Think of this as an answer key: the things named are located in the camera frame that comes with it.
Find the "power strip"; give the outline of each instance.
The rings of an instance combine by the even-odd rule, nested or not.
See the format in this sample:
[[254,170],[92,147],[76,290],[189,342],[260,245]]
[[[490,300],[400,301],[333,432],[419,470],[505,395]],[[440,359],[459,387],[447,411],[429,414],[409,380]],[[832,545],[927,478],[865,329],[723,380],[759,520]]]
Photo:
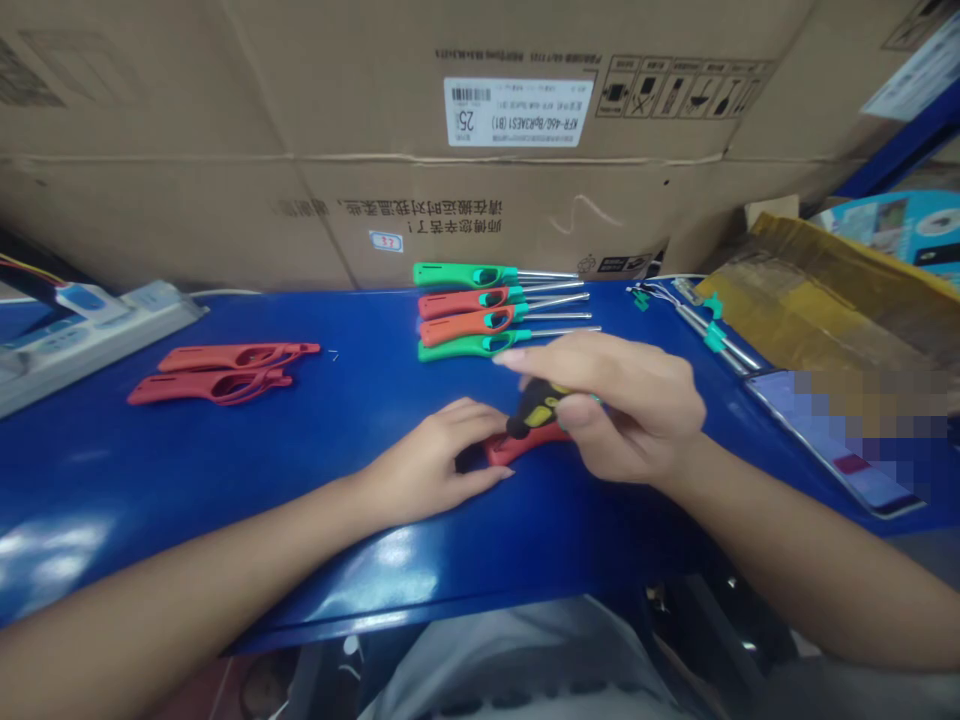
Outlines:
[[17,358],[22,371],[14,376],[0,374],[0,418],[196,322],[208,312],[162,280],[120,299],[133,311],[116,320],[94,325],[76,315],[2,346],[5,355]]

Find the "left hand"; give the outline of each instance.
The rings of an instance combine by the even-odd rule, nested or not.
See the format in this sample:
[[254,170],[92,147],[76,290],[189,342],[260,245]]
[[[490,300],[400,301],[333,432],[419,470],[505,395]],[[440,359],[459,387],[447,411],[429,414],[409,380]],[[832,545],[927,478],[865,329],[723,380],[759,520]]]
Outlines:
[[454,458],[506,430],[507,416],[460,398],[428,415],[400,442],[351,478],[384,527],[416,522],[455,508],[513,475],[507,467],[459,474]]

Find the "red plastic part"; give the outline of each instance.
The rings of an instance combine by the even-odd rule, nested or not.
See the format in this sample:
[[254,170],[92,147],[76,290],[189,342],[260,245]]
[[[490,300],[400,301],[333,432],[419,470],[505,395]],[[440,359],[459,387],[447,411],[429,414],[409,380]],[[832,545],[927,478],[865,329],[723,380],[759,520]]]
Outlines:
[[[490,288],[489,290],[466,290],[457,293],[433,293],[424,295],[417,301],[420,308],[420,317],[424,320],[436,320],[447,315],[456,315],[462,312],[475,312],[477,310],[492,310],[498,308],[507,301],[509,288]],[[481,305],[480,297],[482,295],[493,296],[490,298],[491,305]]]
[[487,454],[487,462],[491,465],[509,465],[528,450],[548,442],[570,442],[570,436],[559,423],[552,422],[533,428],[523,440],[506,434],[494,435],[483,443],[483,450]]
[[148,405],[164,400],[203,398],[217,405],[239,405],[272,387],[286,387],[292,383],[293,378],[284,375],[283,368],[151,375],[140,381],[127,402]]
[[[481,310],[439,320],[428,320],[420,324],[420,339],[427,347],[434,347],[465,335],[497,335],[513,323],[516,309],[516,305],[504,305],[496,310]],[[494,327],[487,325],[487,316],[491,316],[491,324]]]
[[187,372],[233,368],[250,370],[280,367],[301,355],[320,352],[316,343],[260,343],[253,345],[199,345],[174,348],[160,361],[160,372]]

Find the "red lighter shell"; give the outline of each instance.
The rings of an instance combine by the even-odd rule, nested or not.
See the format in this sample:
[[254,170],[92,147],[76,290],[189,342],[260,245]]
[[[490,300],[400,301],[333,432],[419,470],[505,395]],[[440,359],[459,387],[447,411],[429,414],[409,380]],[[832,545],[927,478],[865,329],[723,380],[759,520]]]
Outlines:
[[569,442],[570,436],[557,422],[543,427],[533,428],[523,440],[517,440],[509,435],[494,435],[483,443],[483,450],[487,454],[487,462],[491,465],[509,465],[528,450],[540,447],[548,442]]
[[160,372],[233,368],[280,367],[301,355],[320,352],[316,343],[259,343],[250,345],[200,345],[174,348],[160,361]]
[[284,375],[282,368],[151,375],[140,381],[127,402],[147,405],[163,400],[205,398],[217,405],[239,405],[272,387],[286,387],[292,383],[293,379]]

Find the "barcode label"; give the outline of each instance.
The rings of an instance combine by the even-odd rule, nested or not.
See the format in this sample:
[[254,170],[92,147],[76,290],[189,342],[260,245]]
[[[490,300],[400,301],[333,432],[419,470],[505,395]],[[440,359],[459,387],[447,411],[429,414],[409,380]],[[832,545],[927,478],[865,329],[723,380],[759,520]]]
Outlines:
[[465,102],[490,102],[490,88],[451,88],[453,99]]
[[444,78],[451,147],[576,147],[592,80]]

